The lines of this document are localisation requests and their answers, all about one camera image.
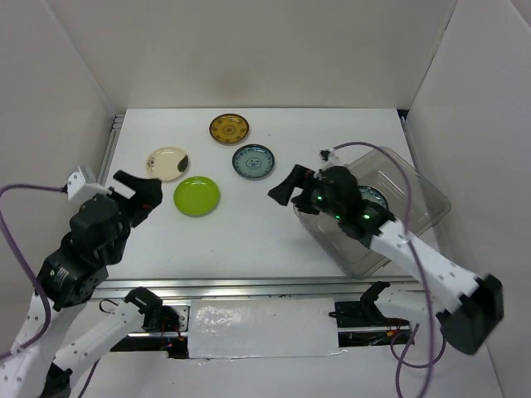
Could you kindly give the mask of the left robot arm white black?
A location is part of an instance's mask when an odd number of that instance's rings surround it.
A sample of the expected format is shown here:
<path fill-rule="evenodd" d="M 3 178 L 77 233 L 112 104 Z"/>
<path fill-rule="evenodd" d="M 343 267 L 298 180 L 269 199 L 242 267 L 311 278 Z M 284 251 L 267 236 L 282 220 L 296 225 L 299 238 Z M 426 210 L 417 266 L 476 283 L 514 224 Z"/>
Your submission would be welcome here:
<path fill-rule="evenodd" d="M 131 290 L 115 309 L 90 331 L 63 347 L 65 335 L 94 292 L 118 264 L 131 231 L 163 200 L 158 178 L 135 177 L 122 170 L 114 180 L 133 191 L 125 197 L 96 182 L 78 168 L 64 187 L 69 201 L 80 204 L 59 248 L 39 273 L 29 268 L 5 223 L 1 231 L 33 286 L 24 323 L 12 345 L 1 355 L 3 397 L 67 397 L 86 371 L 129 333 L 153 331 L 163 323 L 163 301 L 144 287 Z"/>

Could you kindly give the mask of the lime green plate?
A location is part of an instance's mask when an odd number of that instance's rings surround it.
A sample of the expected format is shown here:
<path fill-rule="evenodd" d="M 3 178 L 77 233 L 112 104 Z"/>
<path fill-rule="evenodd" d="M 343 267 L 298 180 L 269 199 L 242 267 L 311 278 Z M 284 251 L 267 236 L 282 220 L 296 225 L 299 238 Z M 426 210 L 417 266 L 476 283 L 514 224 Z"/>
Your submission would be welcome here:
<path fill-rule="evenodd" d="M 193 176 L 178 184 L 173 193 L 175 207 L 184 215 L 199 217 L 214 211 L 221 199 L 218 185 L 209 177 Z"/>

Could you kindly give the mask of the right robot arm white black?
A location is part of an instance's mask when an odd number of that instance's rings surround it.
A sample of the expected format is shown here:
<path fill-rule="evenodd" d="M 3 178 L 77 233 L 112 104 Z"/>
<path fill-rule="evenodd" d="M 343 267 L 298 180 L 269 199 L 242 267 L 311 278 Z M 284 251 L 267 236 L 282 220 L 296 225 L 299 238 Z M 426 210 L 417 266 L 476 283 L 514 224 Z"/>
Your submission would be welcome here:
<path fill-rule="evenodd" d="M 282 206 L 310 215 L 324 213 L 342 232 L 397 263 L 431 294 L 422 305 L 437 320 L 443 338 L 457 351 L 475 354 L 504 317 L 503 285 L 464 269 L 419 240 L 384 206 L 363 198 L 356 177 L 344 166 L 317 172 L 295 165 L 269 190 Z"/>

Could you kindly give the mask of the large blue patterned plate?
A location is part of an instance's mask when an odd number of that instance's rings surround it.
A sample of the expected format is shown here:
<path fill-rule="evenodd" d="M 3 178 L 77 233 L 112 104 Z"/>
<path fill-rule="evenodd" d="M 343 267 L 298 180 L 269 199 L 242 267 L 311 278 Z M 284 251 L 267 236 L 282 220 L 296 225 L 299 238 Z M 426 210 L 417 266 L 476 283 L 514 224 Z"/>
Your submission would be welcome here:
<path fill-rule="evenodd" d="M 275 156 L 264 145 L 247 144 L 234 152 L 231 165 L 241 177 L 249 180 L 260 180 L 268 177 L 273 171 Z"/>

